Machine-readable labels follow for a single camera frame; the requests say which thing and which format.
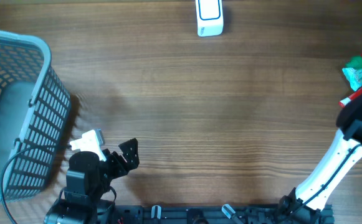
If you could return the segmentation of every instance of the plastic basket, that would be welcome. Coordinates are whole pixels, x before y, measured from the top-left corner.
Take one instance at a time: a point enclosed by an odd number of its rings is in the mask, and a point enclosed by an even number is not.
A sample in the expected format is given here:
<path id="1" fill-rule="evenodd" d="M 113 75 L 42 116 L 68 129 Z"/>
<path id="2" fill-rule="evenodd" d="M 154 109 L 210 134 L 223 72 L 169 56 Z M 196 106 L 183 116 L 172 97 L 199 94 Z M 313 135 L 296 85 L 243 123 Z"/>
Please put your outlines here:
<path id="1" fill-rule="evenodd" d="M 46 185 L 70 111 L 70 95 L 50 67 L 50 50 L 40 38 L 0 31 L 0 175 L 8 200 L 32 197 Z"/>

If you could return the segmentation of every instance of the wood grain surface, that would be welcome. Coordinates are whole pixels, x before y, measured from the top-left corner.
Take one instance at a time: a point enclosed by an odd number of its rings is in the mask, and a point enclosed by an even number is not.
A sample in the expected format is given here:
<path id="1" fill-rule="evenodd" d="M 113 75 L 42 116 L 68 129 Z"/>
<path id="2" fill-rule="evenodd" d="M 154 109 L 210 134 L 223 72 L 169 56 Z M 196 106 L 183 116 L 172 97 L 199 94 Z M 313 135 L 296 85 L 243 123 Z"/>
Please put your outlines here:
<path id="1" fill-rule="evenodd" d="M 0 29 L 50 45 L 72 94 L 64 142 L 93 128 L 111 151 L 139 140 L 139 168 L 112 182 L 118 205 L 276 203 L 333 140 L 362 1 L 224 1 L 224 16 L 222 35 L 199 38 L 193 1 L 0 6 Z M 19 223 L 43 221 L 73 153 L 9 204 Z M 337 223 L 362 223 L 362 160 L 329 203 Z"/>

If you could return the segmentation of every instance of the white object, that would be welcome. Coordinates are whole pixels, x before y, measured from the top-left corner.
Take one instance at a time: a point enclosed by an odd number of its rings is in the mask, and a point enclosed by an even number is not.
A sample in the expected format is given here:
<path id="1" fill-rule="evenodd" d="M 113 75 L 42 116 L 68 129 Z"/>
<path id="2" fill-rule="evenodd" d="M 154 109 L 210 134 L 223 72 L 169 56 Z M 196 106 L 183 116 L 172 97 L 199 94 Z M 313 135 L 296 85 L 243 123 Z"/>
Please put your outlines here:
<path id="1" fill-rule="evenodd" d="M 154 218 L 161 219 L 161 206 L 159 205 L 155 205 L 151 208 L 151 219 Z"/>
<path id="2" fill-rule="evenodd" d="M 222 0 L 195 0 L 198 18 L 198 35 L 208 37 L 219 35 L 224 29 Z"/>
<path id="3" fill-rule="evenodd" d="M 351 102 L 350 97 L 346 97 L 346 98 L 340 100 L 342 107 L 345 107 L 345 105 L 347 105 L 349 102 Z"/>
<path id="4" fill-rule="evenodd" d="M 343 132 L 340 129 L 337 130 L 335 139 L 325 156 L 319 162 L 311 175 L 297 187 L 295 191 L 296 198 L 300 198 L 304 202 L 317 193 L 321 189 L 322 185 L 328 182 L 330 177 L 336 172 L 337 168 L 349 153 L 349 150 L 359 144 L 359 142 L 354 139 L 346 141 L 343 138 Z M 336 188 L 338 183 L 340 183 L 342 178 L 344 178 L 353 165 L 361 158 L 362 146 L 355 149 L 355 152 L 346 161 L 328 187 L 320 195 L 308 203 L 307 206 L 314 210 L 322 210 L 325 207 L 326 201 L 328 200 L 331 192 Z"/>
<path id="5" fill-rule="evenodd" d="M 226 217 L 229 219 L 231 219 L 232 215 L 236 213 L 235 210 L 229 204 L 223 205 L 221 210 L 222 210 L 223 214 L 225 214 Z"/>
<path id="6" fill-rule="evenodd" d="M 356 91 L 362 87 L 362 68 L 357 70 L 354 68 L 343 68 L 341 70 L 349 81 L 351 89 Z"/>
<path id="7" fill-rule="evenodd" d="M 71 150 L 80 149 L 81 151 L 94 152 L 99 156 L 99 160 L 106 161 L 100 146 L 105 144 L 103 134 L 100 129 L 90 130 L 82 134 L 82 138 L 70 141 Z"/>

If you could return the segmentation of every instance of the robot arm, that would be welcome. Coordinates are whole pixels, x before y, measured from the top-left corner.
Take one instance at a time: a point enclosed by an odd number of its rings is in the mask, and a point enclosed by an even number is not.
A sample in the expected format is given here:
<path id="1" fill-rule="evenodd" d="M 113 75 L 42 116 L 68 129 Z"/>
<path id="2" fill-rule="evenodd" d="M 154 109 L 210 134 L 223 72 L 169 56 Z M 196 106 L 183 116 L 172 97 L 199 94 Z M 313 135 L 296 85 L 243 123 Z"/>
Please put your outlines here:
<path id="1" fill-rule="evenodd" d="M 344 140 L 344 134 L 339 129 L 336 132 L 335 139 L 329 150 L 319 162 L 311 175 L 304 180 L 296 189 L 296 198 L 302 199 L 304 202 L 318 192 L 322 185 L 325 184 L 331 176 L 337 171 L 343 160 L 348 155 L 349 151 L 358 146 L 360 143 L 354 139 Z M 328 187 L 307 204 L 313 210 L 322 210 L 325 208 L 332 191 L 340 183 L 347 172 L 362 158 L 362 146 L 358 146 L 354 153 L 347 159 L 341 169 L 337 172 Z"/>

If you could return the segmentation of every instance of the black cable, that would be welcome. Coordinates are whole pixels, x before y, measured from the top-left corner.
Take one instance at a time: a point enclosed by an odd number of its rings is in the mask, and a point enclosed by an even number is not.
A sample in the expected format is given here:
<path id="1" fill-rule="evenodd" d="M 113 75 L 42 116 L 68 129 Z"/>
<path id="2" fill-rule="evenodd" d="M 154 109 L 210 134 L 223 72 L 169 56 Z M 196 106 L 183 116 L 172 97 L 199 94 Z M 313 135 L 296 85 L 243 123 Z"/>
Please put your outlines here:
<path id="1" fill-rule="evenodd" d="M 5 176 L 5 171 L 7 169 L 7 167 L 9 166 L 9 164 L 14 160 L 16 159 L 20 154 L 23 154 L 25 152 L 28 152 L 30 150 L 33 150 L 33 149 L 40 149 L 40 148 L 49 148 L 49 147 L 55 147 L 55 146 L 33 146 L 33 147 L 30 147 L 30 148 L 27 148 L 27 149 L 23 149 L 21 151 L 19 151 L 18 153 L 16 153 L 15 155 L 13 155 L 6 163 L 5 163 L 5 166 L 2 170 L 2 173 L 1 173 L 1 178 L 0 178 L 0 195 L 1 195 L 1 202 L 2 202 L 2 206 L 4 207 L 5 209 L 5 212 L 6 212 L 6 215 L 9 217 L 10 221 L 13 223 L 13 224 L 17 224 L 17 222 L 15 221 L 15 219 L 13 218 L 12 214 L 10 213 L 9 209 L 7 208 L 7 205 L 6 205 L 6 201 L 5 201 L 5 196 L 4 196 L 4 176 Z"/>
<path id="2" fill-rule="evenodd" d="M 63 187 L 62 190 L 59 192 L 59 197 L 57 198 L 57 201 L 54 203 L 53 206 L 57 205 L 60 202 L 60 199 L 62 199 L 63 191 L 66 189 L 66 187 Z"/>
<path id="3" fill-rule="evenodd" d="M 114 188 L 113 188 L 112 186 L 110 186 L 110 190 L 112 190 L 112 192 L 113 192 L 113 194 L 114 194 L 113 203 L 112 203 L 108 208 L 106 208 L 106 210 L 105 210 L 104 212 L 98 212 L 98 215 L 103 215 L 104 213 L 106 213 L 107 211 L 109 211 L 109 210 L 113 207 L 113 205 L 114 205 L 114 203 L 115 203 L 115 201 L 116 201 L 116 198 L 117 198 L 116 190 L 114 190 Z"/>
<path id="4" fill-rule="evenodd" d="M 312 197 L 310 197 L 307 201 L 305 201 L 301 206 L 299 206 L 296 210 L 292 211 L 290 213 L 290 215 L 286 218 L 284 218 L 283 220 L 277 222 L 277 224 L 280 224 L 284 221 L 290 220 L 292 218 L 292 216 L 294 214 L 296 214 L 298 211 L 300 211 L 304 206 L 306 206 L 308 203 L 310 203 L 314 198 L 316 198 L 318 195 L 320 195 L 330 184 L 330 182 L 332 182 L 332 180 L 336 177 L 336 175 L 339 173 L 339 171 L 341 170 L 341 168 L 343 168 L 343 166 L 345 165 L 345 163 L 347 162 L 347 160 L 352 156 L 352 154 L 354 154 L 355 150 L 362 146 L 362 144 L 357 144 L 356 146 L 354 146 L 349 153 L 347 154 L 347 156 L 344 158 L 343 162 L 341 162 L 340 166 L 337 167 L 337 170 L 331 175 L 331 177 L 329 178 L 329 180 L 322 185 L 321 189 L 315 193 L 314 195 L 312 195 Z"/>

